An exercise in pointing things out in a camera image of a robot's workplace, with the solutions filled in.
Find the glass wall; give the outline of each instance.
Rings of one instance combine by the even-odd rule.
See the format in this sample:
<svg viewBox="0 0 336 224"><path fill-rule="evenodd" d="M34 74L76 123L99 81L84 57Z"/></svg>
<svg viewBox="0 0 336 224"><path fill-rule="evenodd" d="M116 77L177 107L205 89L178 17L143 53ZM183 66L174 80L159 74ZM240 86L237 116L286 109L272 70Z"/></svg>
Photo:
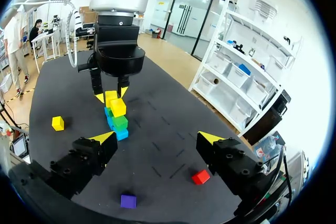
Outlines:
<svg viewBox="0 0 336 224"><path fill-rule="evenodd" d="M150 28L161 29L162 39L202 60L223 5L224 0L157 0Z"/></svg>
<svg viewBox="0 0 336 224"><path fill-rule="evenodd" d="M164 39L191 54L210 0L175 0Z"/></svg>
<svg viewBox="0 0 336 224"><path fill-rule="evenodd" d="M204 27L201 32L201 36L198 40L197 46L193 53L193 56L195 56L197 59L202 60L205 55L206 49L208 48L210 40L215 32L216 25L218 23L220 14L223 9L223 5L224 5L224 0L213 0L212 1L208 16L206 18ZM229 3L228 8L230 10L234 10L234 4Z"/></svg>
<svg viewBox="0 0 336 224"><path fill-rule="evenodd" d="M157 30L158 28L162 30L161 38L163 38L164 29L166 23L169 19L169 14L172 8L173 0L157 0L156 7L154 9L154 14L151 20L150 29Z"/></svg>

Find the black table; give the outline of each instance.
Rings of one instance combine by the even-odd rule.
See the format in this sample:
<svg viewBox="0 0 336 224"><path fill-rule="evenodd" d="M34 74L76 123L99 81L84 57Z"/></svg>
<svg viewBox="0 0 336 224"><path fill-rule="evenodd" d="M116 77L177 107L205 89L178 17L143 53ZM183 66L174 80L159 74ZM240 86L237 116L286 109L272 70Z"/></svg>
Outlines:
<svg viewBox="0 0 336 224"><path fill-rule="evenodd" d="M92 51L78 53L79 63ZM105 90L117 79L102 74ZM191 176L206 164L195 149L198 131L222 137L235 134L202 102L150 59L130 77L124 96L128 139L101 176L95 176L72 201L105 215L141 221L220 223L233 217L240 203L219 176L194 185ZM80 136L109 132L104 104L92 92L89 72L78 73L68 57L47 62L37 80L30 112L30 156L49 170L49 163L71 149ZM51 127L61 115L65 130ZM240 146L246 153L250 150ZM120 208L120 195L137 196L137 208Z"/></svg>

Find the wooden floor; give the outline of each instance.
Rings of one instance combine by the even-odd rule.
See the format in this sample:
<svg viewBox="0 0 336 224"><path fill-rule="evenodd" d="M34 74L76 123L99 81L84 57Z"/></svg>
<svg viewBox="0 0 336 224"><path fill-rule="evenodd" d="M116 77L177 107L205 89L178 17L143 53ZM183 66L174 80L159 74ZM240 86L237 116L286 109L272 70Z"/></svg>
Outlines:
<svg viewBox="0 0 336 224"><path fill-rule="evenodd" d="M183 85L186 89L189 88L198 67L200 66L200 61L190 56L182 49L175 47L174 45L161 39L152 39L150 35L140 35L138 38L138 44L141 48L146 51L146 56L154 61L159 67L166 71L170 76L172 76L176 81ZM87 50L86 40L80 40L78 42L78 50ZM60 47L61 55L66 52L66 47L64 44ZM34 94L33 88L36 85L38 72L36 69L35 60L29 56L25 57L27 62L28 71L30 75L29 82L24 85L24 74L21 72L19 75L21 88L23 90L23 95L19 98L15 98L16 89L12 84L10 90L4 94L4 99L6 101L6 108L9 113L14 115L15 122L17 124L22 124L23 128L29 125L29 113L32 104L32 98ZM42 68L42 62L44 58L38 59L39 67ZM200 99L210 110L212 110L218 117L223 120L236 134L239 132L218 112L214 107L212 107L206 100L204 100L199 94L193 92L196 97Z"/></svg>

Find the yellow block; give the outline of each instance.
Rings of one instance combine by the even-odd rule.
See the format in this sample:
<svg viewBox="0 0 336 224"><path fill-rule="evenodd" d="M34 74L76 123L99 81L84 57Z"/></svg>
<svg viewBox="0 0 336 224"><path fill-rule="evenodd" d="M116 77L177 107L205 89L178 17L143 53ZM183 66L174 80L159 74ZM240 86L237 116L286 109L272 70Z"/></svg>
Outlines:
<svg viewBox="0 0 336 224"><path fill-rule="evenodd" d="M218 141L218 140L224 140L225 138L222 138L220 136L215 136L215 135L211 135L209 133L205 133L203 131L199 131L199 133L201 133L211 144L214 144L214 142Z"/></svg>
<svg viewBox="0 0 336 224"><path fill-rule="evenodd" d="M105 91L105 100L106 100L106 107L111 107L111 100L115 100L118 98L118 94L116 90L113 91Z"/></svg>
<svg viewBox="0 0 336 224"><path fill-rule="evenodd" d="M101 101L102 103L104 103L104 94L96 94L96 97L99 99L99 101Z"/></svg>
<svg viewBox="0 0 336 224"><path fill-rule="evenodd" d="M60 116L57 116L55 118L52 118L52 127L55 129L55 131L63 131L64 130L64 121Z"/></svg>
<svg viewBox="0 0 336 224"><path fill-rule="evenodd" d="M99 141L100 144L102 144L110 135L112 135L113 132L114 131L104 133L104 134L101 134L101 135L98 135L98 136L93 136L93 137L90 137L89 139L94 139L96 141Z"/></svg>
<svg viewBox="0 0 336 224"><path fill-rule="evenodd" d="M111 103L111 110L115 118L118 118L126 114L126 105L121 98L111 100L110 103Z"/></svg>

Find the white cable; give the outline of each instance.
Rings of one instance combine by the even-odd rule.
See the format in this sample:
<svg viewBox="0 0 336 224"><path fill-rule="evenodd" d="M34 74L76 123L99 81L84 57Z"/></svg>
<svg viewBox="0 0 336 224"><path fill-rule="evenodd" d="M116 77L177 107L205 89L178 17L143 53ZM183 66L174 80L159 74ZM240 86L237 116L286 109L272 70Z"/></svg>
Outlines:
<svg viewBox="0 0 336 224"><path fill-rule="evenodd" d="M77 37L76 37L76 29L79 27L83 27L81 21L79 22L78 25L76 25L76 17L79 17L78 12L76 11L76 7L74 6L74 4L68 0L52 0L52 1L42 1L42 2L28 2L28 3L15 3L13 5L37 5L37 4L48 4L48 3L66 3L68 5L70 5L72 7L72 11L69 13L68 19L66 21L66 25L65 25L65 42L66 42L66 46L67 46L67 51L68 51L68 56L69 56L69 61L70 64L73 68L75 68L77 66ZM72 13L74 13L76 15L75 17L75 28L74 28L74 37L73 37L73 43L74 43L74 54L75 54L75 60L72 59L72 53L71 53L71 48L70 48L70 30L69 30L69 26L70 26L70 20L72 17Z"/></svg>

